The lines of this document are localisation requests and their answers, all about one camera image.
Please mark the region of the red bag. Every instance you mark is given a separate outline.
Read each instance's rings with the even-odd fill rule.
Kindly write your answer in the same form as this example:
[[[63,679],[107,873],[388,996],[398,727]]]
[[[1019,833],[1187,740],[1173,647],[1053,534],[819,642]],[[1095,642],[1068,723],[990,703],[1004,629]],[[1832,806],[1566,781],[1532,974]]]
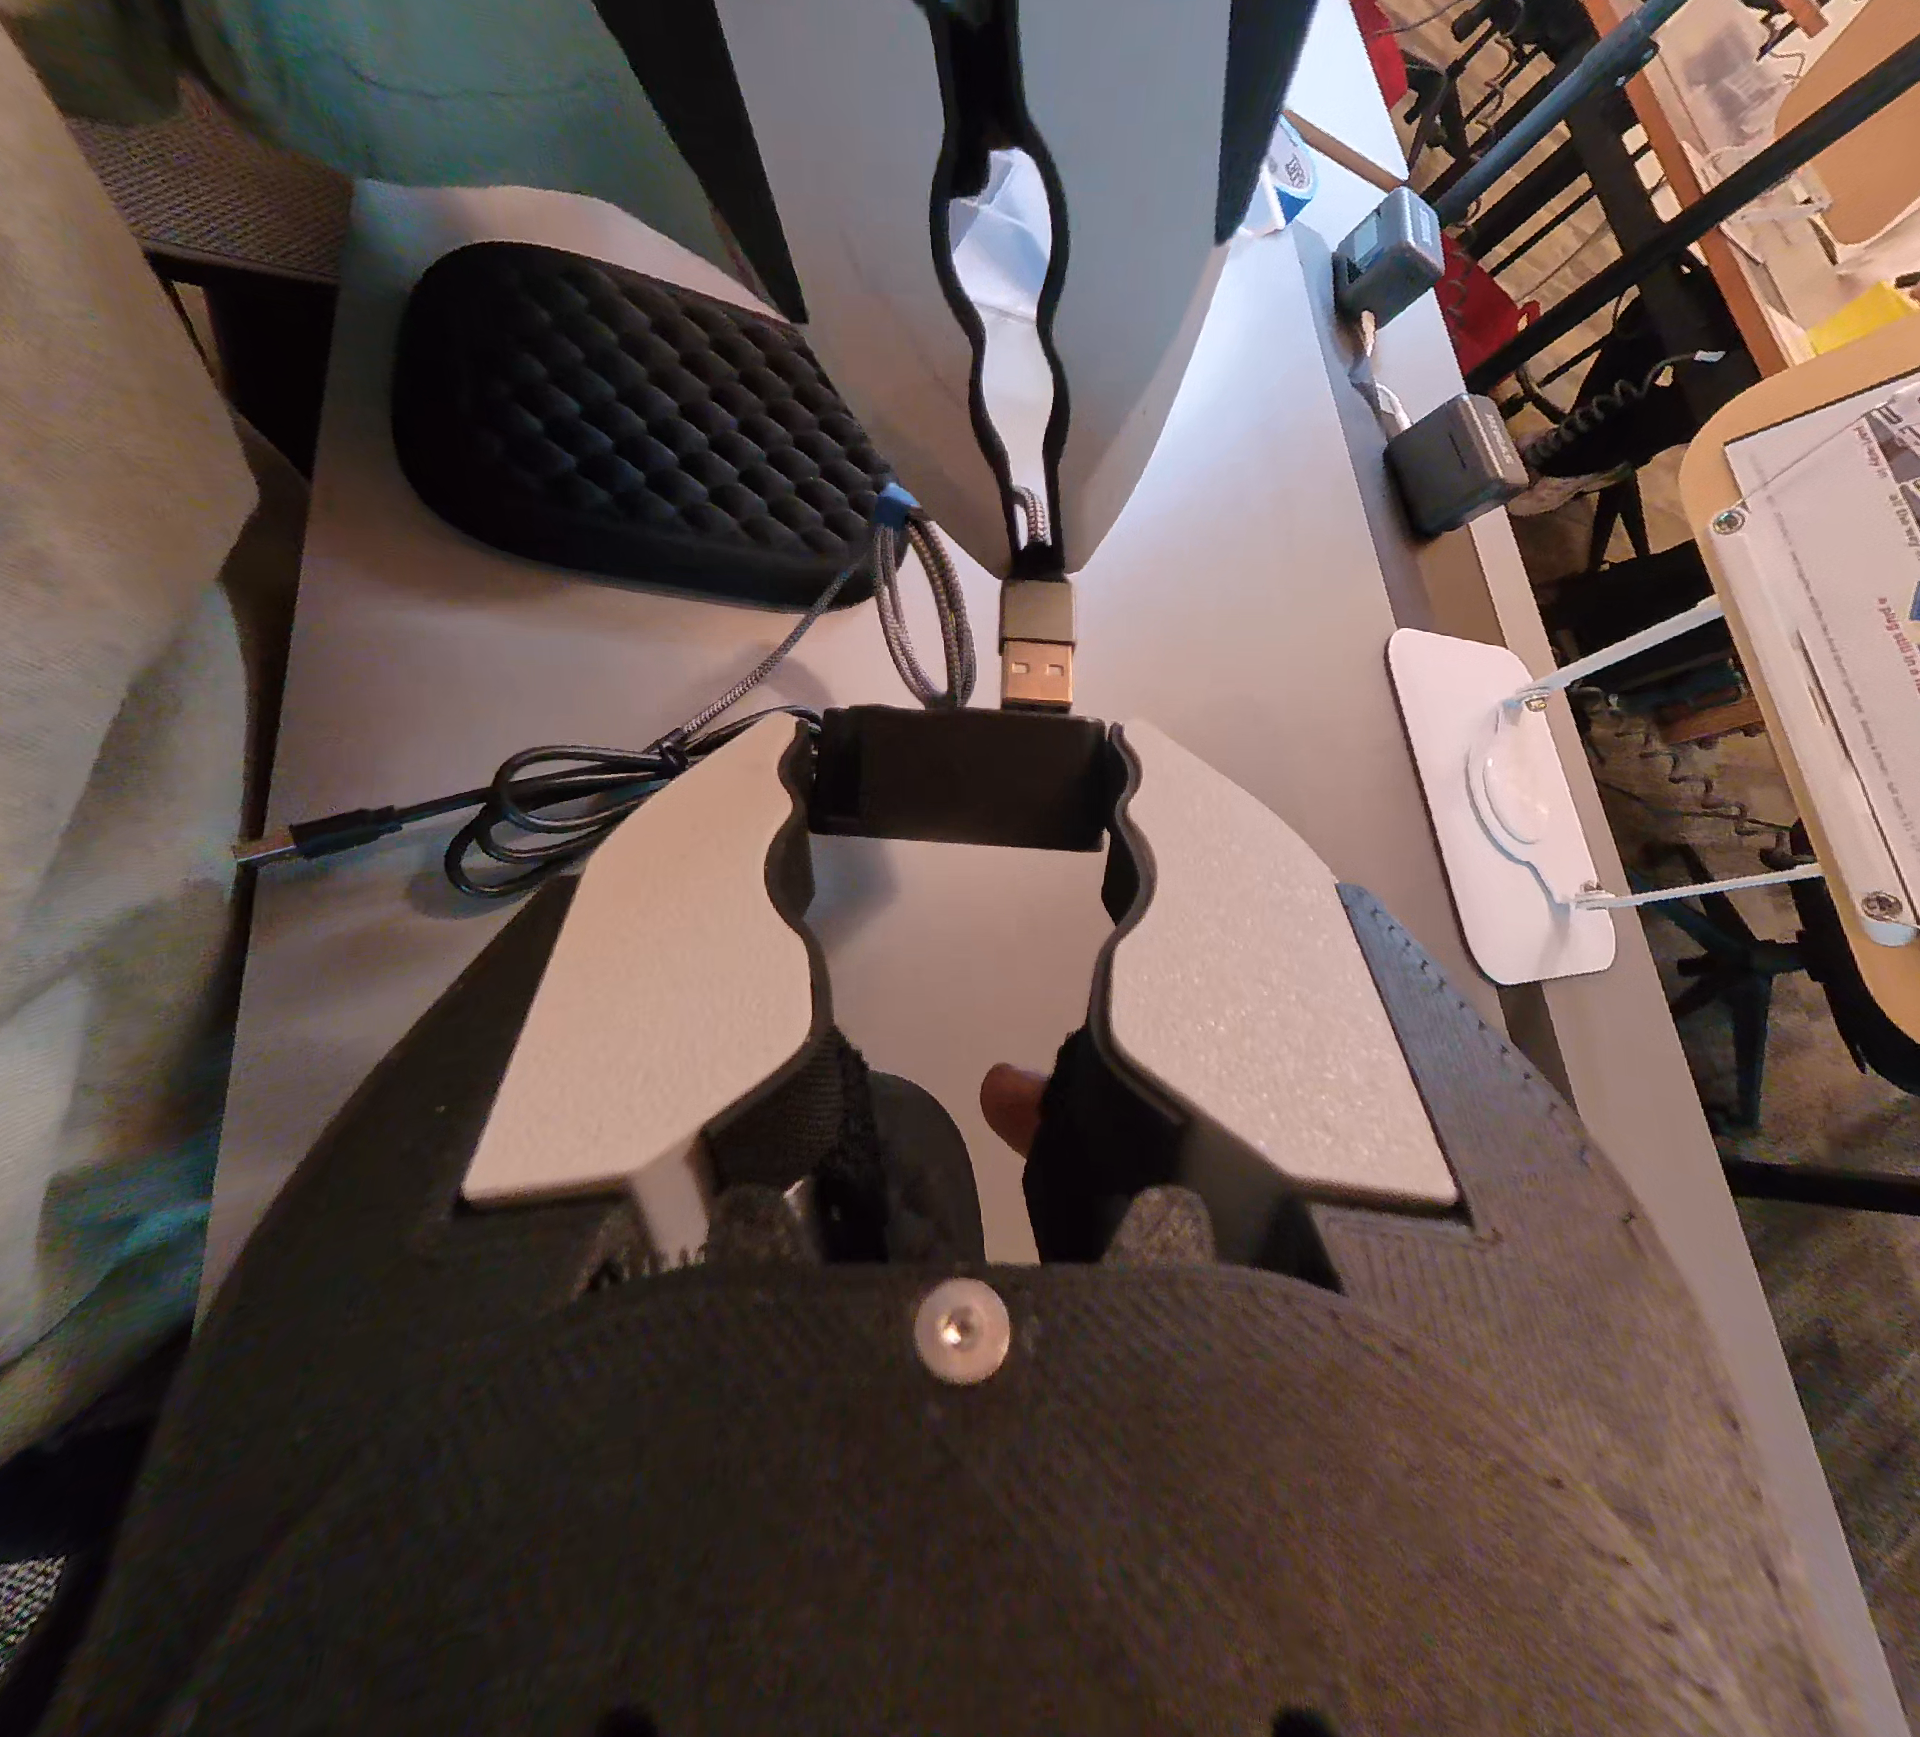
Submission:
[[[1381,0],[1347,0],[1355,28],[1362,33],[1366,56],[1387,110],[1409,92],[1407,59],[1400,41],[1400,32],[1384,7]]]

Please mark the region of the yellow box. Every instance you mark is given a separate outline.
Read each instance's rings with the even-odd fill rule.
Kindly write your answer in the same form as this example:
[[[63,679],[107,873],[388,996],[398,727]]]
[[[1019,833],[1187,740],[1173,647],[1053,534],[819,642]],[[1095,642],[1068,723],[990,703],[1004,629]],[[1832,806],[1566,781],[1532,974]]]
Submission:
[[[1806,333],[1808,350],[1827,354],[1917,315],[1917,275],[1867,285]]]

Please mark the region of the black quilted case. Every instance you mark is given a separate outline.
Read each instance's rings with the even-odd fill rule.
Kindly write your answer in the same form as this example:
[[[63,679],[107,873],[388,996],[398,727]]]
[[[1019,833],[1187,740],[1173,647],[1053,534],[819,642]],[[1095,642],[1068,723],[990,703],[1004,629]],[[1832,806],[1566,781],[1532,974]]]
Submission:
[[[894,471],[789,325],[554,247],[434,261],[396,326],[390,422],[416,498],[523,562],[805,611],[873,594]]]

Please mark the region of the dark grey box device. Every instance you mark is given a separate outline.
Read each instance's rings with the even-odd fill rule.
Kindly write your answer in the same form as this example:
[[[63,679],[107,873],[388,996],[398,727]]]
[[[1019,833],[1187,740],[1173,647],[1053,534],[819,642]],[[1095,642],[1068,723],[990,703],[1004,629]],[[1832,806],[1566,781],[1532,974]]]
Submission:
[[[1529,489],[1505,428],[1491,399],[1463,393],[1385,439],[1385,476],[1416,539],[1458,530]]]

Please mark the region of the black usb hub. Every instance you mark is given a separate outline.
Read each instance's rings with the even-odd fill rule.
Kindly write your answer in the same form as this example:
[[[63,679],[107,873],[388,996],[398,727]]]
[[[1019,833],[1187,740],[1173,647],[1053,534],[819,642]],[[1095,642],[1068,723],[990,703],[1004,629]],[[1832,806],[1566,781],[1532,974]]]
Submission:
[[[807,794],[815,834],[1093,852],[1124,772],[1095,719],[879,704],[821,717]]]

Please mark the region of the pale wooden chair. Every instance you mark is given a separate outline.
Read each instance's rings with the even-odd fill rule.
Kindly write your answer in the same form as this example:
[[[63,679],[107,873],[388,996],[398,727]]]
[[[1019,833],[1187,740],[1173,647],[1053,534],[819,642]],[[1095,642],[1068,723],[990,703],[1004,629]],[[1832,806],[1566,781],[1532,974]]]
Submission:
[[[1782,98],[1774,137],[1827,106],[1917,32],[1917,0],[1862,0]],[[1842,259],[1860,257],[1916,210],[1917,85],[1812,159],[1827,203],[1822,224]]]

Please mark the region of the person's right hand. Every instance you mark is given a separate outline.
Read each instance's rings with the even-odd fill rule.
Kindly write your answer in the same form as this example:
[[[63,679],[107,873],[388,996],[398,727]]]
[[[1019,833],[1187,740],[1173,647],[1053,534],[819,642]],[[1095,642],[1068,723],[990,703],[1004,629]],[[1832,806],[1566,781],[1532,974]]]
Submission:
[[[1047,1267],[1191,1267],[1218,1259],[1205,1203],[1176,1179],[1182,1127],[1128,1083],[1089,1028],[1045,1072],[994,1065],[980,1113],[1022,1161],[1019,1193]]]

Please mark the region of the wooden board with printed sheet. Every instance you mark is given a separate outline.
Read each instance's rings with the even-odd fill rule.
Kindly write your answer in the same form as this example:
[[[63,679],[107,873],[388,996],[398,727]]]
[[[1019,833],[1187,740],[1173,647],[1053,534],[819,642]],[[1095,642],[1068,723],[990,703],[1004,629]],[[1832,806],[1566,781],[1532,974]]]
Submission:
[[[1842,359],[1717,411],[1686,518],[1862,956],[1916,956],[1917,380]]]

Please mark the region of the white clamp base plate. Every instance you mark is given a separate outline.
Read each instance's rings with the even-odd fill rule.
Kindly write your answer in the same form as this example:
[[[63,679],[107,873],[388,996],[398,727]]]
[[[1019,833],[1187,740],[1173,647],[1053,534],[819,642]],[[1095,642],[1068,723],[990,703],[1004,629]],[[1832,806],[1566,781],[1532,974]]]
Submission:
[[[1599,885],[1549,703],[1586,674],[1615,668],[1721,619],[1715,597],[1549,673],[1503,647],[1400,626],[1385,668],[1465,949],[1497,987],[1595,974],[1615,960],[1613,916],[1767,885],[1810,882],[1815,862],[1615,892]]]

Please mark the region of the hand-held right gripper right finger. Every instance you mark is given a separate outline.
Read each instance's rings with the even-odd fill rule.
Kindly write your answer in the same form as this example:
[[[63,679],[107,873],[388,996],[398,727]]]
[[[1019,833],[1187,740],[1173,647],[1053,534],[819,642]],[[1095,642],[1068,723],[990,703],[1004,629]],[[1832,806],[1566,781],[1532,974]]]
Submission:
[[[1461,1193],[1331,868],[1143,721],[1111,728],[1120,861],[1092,1038],[1170,1116],[1168,1180],[1227,1261],[1299,1205],[1444,1219]]]

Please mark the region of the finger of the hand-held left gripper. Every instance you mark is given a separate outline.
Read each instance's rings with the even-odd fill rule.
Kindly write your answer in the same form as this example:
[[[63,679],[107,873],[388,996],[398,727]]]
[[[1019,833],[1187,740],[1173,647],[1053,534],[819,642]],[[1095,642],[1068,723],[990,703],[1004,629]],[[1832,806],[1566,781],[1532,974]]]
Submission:
[[[1016,481],[1050,489],[1058,566],[1077,572],[1140,485],[1226,262],[1231,0],[1000,1],[1050,310],[990,310],[990,417]]]
[[[1014,572],[1010,460],[947,210],[956,102],[944,0],[713,0],[798,281],[799,325],[851,414],[944,533]]]

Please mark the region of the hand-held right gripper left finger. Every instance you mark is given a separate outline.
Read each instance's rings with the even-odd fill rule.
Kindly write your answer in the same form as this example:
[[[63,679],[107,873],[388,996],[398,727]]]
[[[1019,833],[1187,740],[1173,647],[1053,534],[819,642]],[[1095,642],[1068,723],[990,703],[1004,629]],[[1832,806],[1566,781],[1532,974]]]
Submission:
[[[828,1033],[804,723],[757,717],[584,865],[461,1176],[478,1210],[624,1196],[654,1254],[700,1250],[708,1127]]]

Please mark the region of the grey box device with screen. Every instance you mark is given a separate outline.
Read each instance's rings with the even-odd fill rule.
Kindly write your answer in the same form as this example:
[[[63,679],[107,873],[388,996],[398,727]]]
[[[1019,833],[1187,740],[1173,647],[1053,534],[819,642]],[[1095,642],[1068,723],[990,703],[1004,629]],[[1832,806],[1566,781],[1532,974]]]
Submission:
[[[1445,236],[1432,206],[1400,186],[1331,247],[1330,264],[1335,315],[1385,325],[1441,281]]]

